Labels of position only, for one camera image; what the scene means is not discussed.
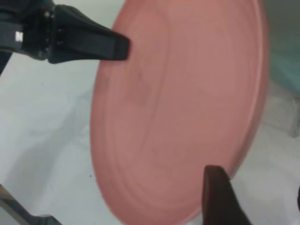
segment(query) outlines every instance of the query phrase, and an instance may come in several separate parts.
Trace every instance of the white table surface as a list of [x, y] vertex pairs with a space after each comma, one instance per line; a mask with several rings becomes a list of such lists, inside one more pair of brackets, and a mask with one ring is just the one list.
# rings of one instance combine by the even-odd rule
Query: white table surface
[[[121, 0], [58, 0], [111, 27]], [[58, 65], [14, 54], [0, 78], [0, 183], [33, 215], [63, 225], [119, 225], [96, 185], [89, 120], [98, 61]], [[290, 96], [272, 87], [263, 123], [233, 181], [254, 225], [300, 225], [300, 139]], [[189, 225], [199, 225], [198, 218]]]

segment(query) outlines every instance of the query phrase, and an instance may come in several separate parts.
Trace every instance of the pink plate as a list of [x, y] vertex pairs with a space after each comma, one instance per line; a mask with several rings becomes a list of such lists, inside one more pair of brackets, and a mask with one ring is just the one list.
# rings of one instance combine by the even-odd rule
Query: pink plate
[[127, 61], [101, 62], [91, 152], [103, 197], [127, 225], [178, 225], [201, 212], [203, 170], [235, 173], [269, 79], [260, 0], [128, 0], [114, 30]]

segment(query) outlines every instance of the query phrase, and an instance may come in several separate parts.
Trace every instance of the robotic arm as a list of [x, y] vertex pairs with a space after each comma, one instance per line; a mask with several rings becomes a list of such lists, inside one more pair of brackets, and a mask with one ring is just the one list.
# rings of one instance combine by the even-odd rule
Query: robotic arm
[[0, 50], [52, 64], [126, 60], [130, 41], [52, 0], [0, 0]]

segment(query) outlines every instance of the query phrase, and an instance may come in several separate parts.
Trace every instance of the screw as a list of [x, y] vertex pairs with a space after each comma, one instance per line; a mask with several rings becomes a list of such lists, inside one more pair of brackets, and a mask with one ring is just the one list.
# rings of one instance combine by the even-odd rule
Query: screw
[[49, 11], [46, 11], [45, 14], [44, 14], [44, 16], [45, 16], [46, 18], [49, 18], [49, 17], [51, 16], [51, 13], [50, 13]]

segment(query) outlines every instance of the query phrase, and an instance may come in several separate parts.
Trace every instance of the white surface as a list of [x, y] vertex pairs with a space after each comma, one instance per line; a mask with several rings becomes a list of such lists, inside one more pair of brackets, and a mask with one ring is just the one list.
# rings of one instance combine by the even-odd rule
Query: white surface
[[[111, 26], [121, 0], [60, 0]], [[89, 146], [97, 61], [56, 66], [15, 54], [0, 78], [0, 183], [33, 215], [63, 225], [119, 225], [97, 188]], [[272, 88], [263, 123], [234, 180], [254, 225], [300, 225], [300, 139], [291, 97]], [[200, 224], [200, 219], [189, 225]]]

